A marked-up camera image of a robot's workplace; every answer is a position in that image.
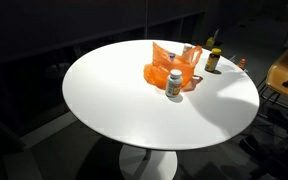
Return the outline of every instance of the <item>table base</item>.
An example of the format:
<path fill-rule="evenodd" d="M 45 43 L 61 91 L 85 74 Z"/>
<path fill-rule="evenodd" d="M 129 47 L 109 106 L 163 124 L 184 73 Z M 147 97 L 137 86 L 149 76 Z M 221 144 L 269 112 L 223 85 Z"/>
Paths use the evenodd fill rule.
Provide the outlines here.
<path fill-rule="evenodd" d="M 151 151 L 124 145 L 119 163 L 127 180 L 169 180 L 176 173 L 177 156 L 174 151 Z"/>

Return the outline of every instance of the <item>white bottle cap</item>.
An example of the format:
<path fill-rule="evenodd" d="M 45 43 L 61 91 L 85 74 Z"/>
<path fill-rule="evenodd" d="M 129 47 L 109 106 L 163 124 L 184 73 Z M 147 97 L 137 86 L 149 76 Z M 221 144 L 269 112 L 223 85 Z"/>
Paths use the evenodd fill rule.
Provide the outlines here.
<path fill-rule="evenodd" d="M 171 70 L 171 78 L 177 79 L 177 78 L 180 78 L 181 76 L 182 76 L 182 71 L 177 70 L 177 69 Z"/>

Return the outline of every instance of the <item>chair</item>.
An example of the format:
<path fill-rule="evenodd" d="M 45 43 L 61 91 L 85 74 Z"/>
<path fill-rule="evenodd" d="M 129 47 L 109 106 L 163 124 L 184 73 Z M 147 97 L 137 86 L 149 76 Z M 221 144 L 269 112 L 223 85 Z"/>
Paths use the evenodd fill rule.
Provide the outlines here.
<path fill-rule="evenodd" d="M 268 71 L 267 77 L 265 77 L 263 81 L 257 86 L 258 88 L 263 84 L 265 79 L 266 83 L 259 90 L 260 97 L 266 99 L 263 104 L 265 104 L 267 101 L 271 101 L 273 104 L 278 104 L 288 109 L 288 106 L 285 104 L 277 102 L 280 95 L 288 97 L 288 88 L 282 85 L 283 82 L 288 81 L 288 49 L 273 63 Z M 273 92 L 268 97 L 266 97 L 264 96 L 264 92 L 268 88 Z M 277 96 L 274 100 L 272 100 L 271 98 L 274 95 Z"/>

